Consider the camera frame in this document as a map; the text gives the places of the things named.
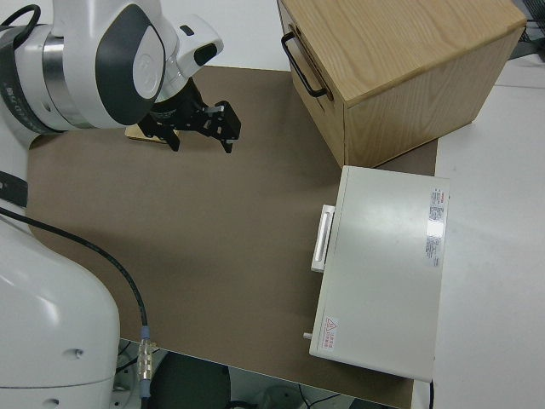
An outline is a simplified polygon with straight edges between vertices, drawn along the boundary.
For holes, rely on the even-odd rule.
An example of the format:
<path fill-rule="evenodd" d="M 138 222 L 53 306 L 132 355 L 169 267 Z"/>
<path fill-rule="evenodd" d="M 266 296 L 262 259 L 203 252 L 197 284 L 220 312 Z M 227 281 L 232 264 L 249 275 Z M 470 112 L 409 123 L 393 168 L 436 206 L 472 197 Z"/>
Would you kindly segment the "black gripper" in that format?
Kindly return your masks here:
<path fill-rule="evenodd" d="M 232 152 L 239 139 L 241 122 L 228 101 L 219 101 L 213 107 L 206 105 L 194 82 L 174 96 L 156 102 L 150 113 L 141 120 L 141 131 L 147 138 L 157 137 L 178 152 L 181 141 L 175 130 L 208 130 L 208 136 L 220 142 L 224 151 Z"/>

